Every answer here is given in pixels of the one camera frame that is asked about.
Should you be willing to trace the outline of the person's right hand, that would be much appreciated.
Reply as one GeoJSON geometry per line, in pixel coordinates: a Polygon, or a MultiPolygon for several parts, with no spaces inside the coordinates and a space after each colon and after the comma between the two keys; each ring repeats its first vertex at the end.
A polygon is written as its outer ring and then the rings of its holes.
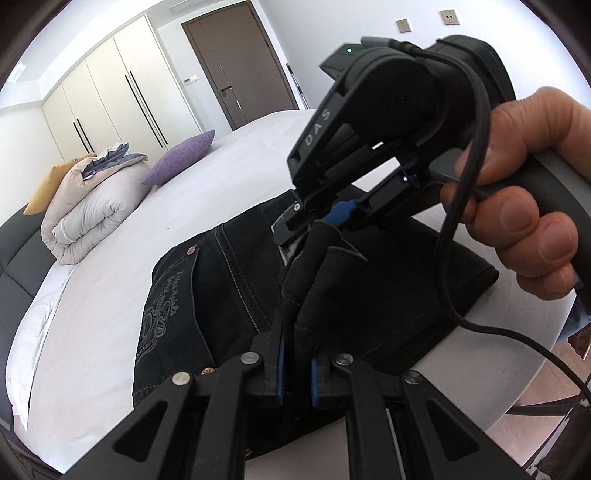
{"type": "MultiPolygon", "coordinates": [[[[547,149],[582,177],[590,176],[590,111],[553,87],[492,111],[478,182],[499,182],[518,170],[529,154],[547,149]]],[[[470,199],[461,221],[476,241],[496,250],[524,291],[556,300],[574,288],[571,260],[579,245],[575,223],[563,212],[540,214],[527,190],[508,186],[484,201],[470,199]]]]}

